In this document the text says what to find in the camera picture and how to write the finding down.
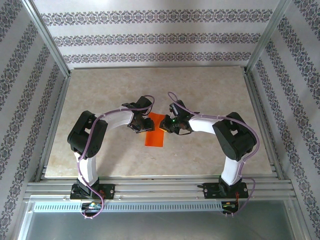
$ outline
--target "cable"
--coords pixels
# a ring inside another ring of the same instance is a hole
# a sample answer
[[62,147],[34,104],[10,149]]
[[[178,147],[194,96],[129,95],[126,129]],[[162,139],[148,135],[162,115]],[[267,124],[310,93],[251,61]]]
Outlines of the cable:
[[174,94],[172,91],[168,91],[168,96],[169,98],[171,98],[171,100],[174,102],[174,104],[176,104],[178,107],[180,107],[181,109],[187,111],[188,113],[192,114],[192,115],[195,115],[195,116],[199,116],[201,118],[208,118],[208,119],[221,119],[221,120],[229,120],[229,121],[232,121],[232,122],[235,122],[237,124],[240,124],[242,126],[244,126],[245,128],[247,128],[250,132],[252,132],[252,134],[254,135],[255,139],[256,139],[256,148],[254,149],[254,151],[252,151],[248,156],[246,156],[245,158],[243,158],[243,161],[241,162],[240,164],[240,167],[239,167],[239,173],[238,175],[243,178],[243,179],[249,179],[249,180],[252,180],[253,181],[253,186],[252,186],[252,190],[248,196],[248,198],[246,199],[246,201],[244,202],[244,204],[241,206],[241,208],[235,212],[232,216],[238,214],[240,211],[242,211],[242,209],[244,209],[244,207],[248,204],[248,201],[249,199],[251,198],[252,194],[254,193],[255,191],[255,187],[256,187],[256,181],[252,178],[252,177],[242,177],[241,173],[242,173],[242,169],[244,167],[244,164],[246,163],[246,161],[251,158],[254,154],[257,153],[259,147],[260,147],[260,140],[259,140],[259,137],[256,133],[256,131],[248,126],[247,124],[245,124],[244,122],[242,121],[239,121],[237,119],[233,119],[233,118],[230,118],[230,117],[226,117],[226,116],[214,116],[214,115],[204,115],[204,114],[199,114],[199,113],[196,113],[196,112],[193,112],[193,111],[190,111],[189,109],[185,108],[184,106],[180,105],[179,103],[177,103],[178,101],[178,97],[176,94]]
[[178,97],[172,91],[168,91],[168,96],[169,96],[169,98],[171,98],[171,100],[174,102],[174,104],[176,104],[178,107],[182,108],[183,110],[187,111],[188,113],[190,113],[192,115],[195,115],[195,116],[198,116],[198,117],[201,117],[201,118],[208,118],[208,119],[221,119],[221,120],[225,119],[225,120],[229,120],[229,121],[232,121],[232,122],[235,122],[237,124],[240,124],[240,125],[244,126],[250,132],[252,132],[252,134],[254,135],[254,137],[256,139],[256,148],[248,156],[246,156],[243,159],[242,163],[240,164],[239,175],[241,176],[242,168],[243,168],[243,165],[245,164],[246,160],[251,158],[254,154],[256,154],[256,152],[258,151],[258,149],[260,147],[260,140],[259,140],[259,137],[258,137],[257,133],[255,132],[255,130],[252,127],[250,127],[247,124],[245,124],[244,122],[239,121],[237,119],[233,119],[233,118],[226,117],[226,116],[204,115],[204,114],[199,114],[199,113],[193,112],[193,111],[185,108],[184,106],[180,105],[179,103],[177,103]]
[[98,216],[104,209],[105,207],[105,202],[104,202],[104,198],[101,196],[101,194],[99,194],[96,190],[94,190],[90,185],[89,183],[85,180],[85,178],[83,177],[82,173],[81,173],[81,170],[80,170],[80,161],[83,160],[86,156],[86,153],[88,151],[88,148],[89,148],[89,144],[91,142],[91,138],[92,138],[92,135],[93,135],[93,131],[94,131],[94,128],[96,126],[96,123],[103,117],[109,115],[109,114],[114,114],[114,113],[117,113],[117,112],[125,112],[125,111],[143,111],[143,110],[148,110],[150,108],[153,107],[153,105],[155,104],[155,98],[151,95],[144,95],[143,97],[150,97],[152,98],[153,102],[151,103],[150,106],[147,106],[147,107],[142,107],[142,108],[122,108],[122,109],[116,109],[116,110],[112,110],[112,111],[108,111],[100,116],[98,116],[93,124],[92,124],[92,127],[91,127],[91,130],[90,130],[90,133],[89,133],[89,137],[88,137],[88,140],[86,142],[86,145],[85,145],[85,148],[83,150],[83,153],[82,155],[78,158],[77,160],[77,169],[78,169],[78,173],[79,173],[79,176],[81,177],[81,179],[83,180],[83,182],[85,183],[85,185],[92,191],[94,192],[100,199],[101,199],[101,208],[100,210],[93,216],[87,216],[86,215],[86,210],[84,210],[84,212],[82,213],[82,215],[84,216],[84,218],[86,219],[93,219],[95,218],[96,216]]
[[236,192],[235,196],[236,196],[236,205],[238,205],[238,209],[239,209],[239,193]]
[[192,134],[192,132],[187,132],[187,133],[183,133],[183,134],[177,134],[178,136],[184,136],[184,135],[189,135]]
[[141,114],[142,116],[148,116],[149,113],[151,113],[153,106],[150,108],[149,112],[145,113],[145,114]]

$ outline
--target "aluminum frame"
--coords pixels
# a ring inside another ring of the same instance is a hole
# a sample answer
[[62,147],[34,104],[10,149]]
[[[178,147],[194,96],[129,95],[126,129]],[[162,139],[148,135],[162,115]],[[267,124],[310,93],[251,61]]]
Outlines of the aluminum frame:
[[[32,220],[33,212],[37,204],[47,203],[48,205],[61,206],[70,203],[71,186],[75,183],[75,178],[69,179],[49,179],[44,177],[48,164],[51,148],[53,145],[55,133],[58,127],[61,111],[64,104],[64,99],[67,94],[70,81],[70,70],[65,63],[58,47],[56,46],[50,32],[44,24],[41,15],[39,14],[32,0],[22,0],[32,20],[37,26],[43,40],[48,45],[50,52],[53,54],[55,61],[66,76],[66,80],[58,100],[58,106],[53,117],[53,124],[49,132],[49,138],[45,145],[44,155],[40,162],[40,171],[36,176],[36,182],[30,182],[27,185],[26,192],[23,198],[22,207],[19,212],[19,222],[15,228],[13,239],[25,239],[28,233],[28,227]],[[309,240],[310,234],[307,225],[304,221],[301,208],[299,206],[296,193],[290,180],[285,179],[278,159],[275,154],[275,149],[271,141],[271,136],[267,131],[267,123],[264,119],[261,106],[258,101],[258,95],[253,87],[253,79],[250,72],[256,61],[260,57],[267,42],[279,23],[283,13],[285,12],[290,0],[280,0],[274,13],[263,32],[257,47],[253,51],[251,58],[246,65],[246,72],[243,68],[243,77],[248,89],[248,93],[252,102],[254,113],[256,115],[259,129],[262,135],[262,140],[266,147],[267,155],[270,160],[272,174],[265,175],[250,175],[256,180],[256,190],[251,201],[263,200],[282,200],[285,203],[287,215],[291,223],[291,227],[296,239]],[[205,182],[218,182],[217,175],[175,175],[175,176],[122,176],[100,178],[103,184],[116,184],[114,200],[106,200],[106,203],[124,204],[132,206],[138,203],[208,203],[214,199],[204,199],[202,189],[198,188],[198,184]],[[249,180],[247,182],[248,190],[252,189],[253,184]]]
[[285,13],[285,11],[291,1],[292,0],[280,0],[278,5],[274,9],[273,14],[272,14],[267,26],[265,27],[256,47],[253,50],[253,53],[252,53],[247,65],[245,66],[246,70],[247,70],[247,72],[246,72],[247,74],[248,74],[248,72],[250,72],[254,68],[256,62],[258,61],[260,55],[264,51],[268,41],[270,40],[278,23],[280,22],[280,19],[282,18],[283,14]]
[[33,0],[21,0],[23,5],[25,6],[27,12],[29,13],[33,23],[35,24],[36,28],[38,29],[44,43],[50,50],[54,60],[58,64],[60,70],[63,73],[63,76],[68,76],[70,73],[70,69],[66,64],[60,50],[58,49],[53,37],[51,36],[46,24],[44,23],[35,3]]

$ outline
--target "marble tabletop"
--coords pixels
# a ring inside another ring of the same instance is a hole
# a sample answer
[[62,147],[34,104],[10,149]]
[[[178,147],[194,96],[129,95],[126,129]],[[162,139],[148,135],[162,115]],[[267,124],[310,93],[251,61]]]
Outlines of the marble tabletop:
[[[177,94],[187,108],[208,115],[238,112],[261,139],[258,123],[243,78],[234,67],[108,68],[72,71],[45,176],[74,178],[77,164],[67,136],[80,114],[104,113],[123,103],[153,95],[152,112],[170,114],[167,92]],[[163,147],[145,146],[145,133],[136,134],[123,125],[108,131],[96,156],[98,175],[172,176],[219,175],[225,155],[217,138],[194,132],[178,136],[165,133]],[[263,141],[258,153],[247,161],[244,174],[270,174]]]

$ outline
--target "wall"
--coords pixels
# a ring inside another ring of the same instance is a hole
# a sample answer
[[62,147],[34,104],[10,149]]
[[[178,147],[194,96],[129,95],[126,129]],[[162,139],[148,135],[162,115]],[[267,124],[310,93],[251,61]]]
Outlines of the wall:
[[10,239],[64,82],[19,0],[0,0],[0,240]]
[[320,239],[319,2],[290,3],[252,71],[312,239]]
[[69,68],[245,66],[279,0],[35,0]]

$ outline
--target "vent slot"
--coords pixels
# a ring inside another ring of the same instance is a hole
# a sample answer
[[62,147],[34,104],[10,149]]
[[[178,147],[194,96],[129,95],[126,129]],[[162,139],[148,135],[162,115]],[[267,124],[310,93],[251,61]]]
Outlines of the vent slot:
[[[35,212],[79,212],[80,202],[37,202]],[[146,213],[146,212],[211,212],[222,211],[220,201],[186,202],[106,202],[106,213]]]

